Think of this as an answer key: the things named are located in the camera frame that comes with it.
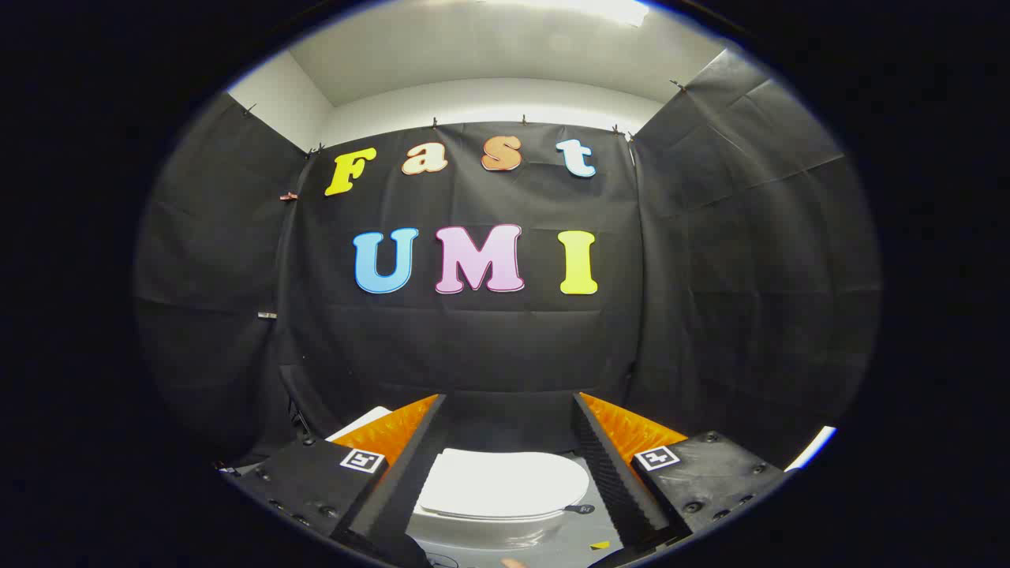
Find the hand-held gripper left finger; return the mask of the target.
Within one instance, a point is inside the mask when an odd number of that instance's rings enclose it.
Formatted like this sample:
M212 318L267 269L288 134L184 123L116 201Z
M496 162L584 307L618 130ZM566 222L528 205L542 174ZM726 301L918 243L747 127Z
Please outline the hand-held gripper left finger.
M423 563L407 528L445 446L447 396L437 393L354 429L339 441L296 442L223 480L264 513L357 560Z

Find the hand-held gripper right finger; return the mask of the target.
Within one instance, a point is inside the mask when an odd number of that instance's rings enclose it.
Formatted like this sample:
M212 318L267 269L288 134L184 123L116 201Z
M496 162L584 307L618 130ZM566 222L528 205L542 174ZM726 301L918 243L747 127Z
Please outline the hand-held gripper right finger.
M700 538L772 495L789 473L717 431L686 436L574 393L571 427L623 552Z

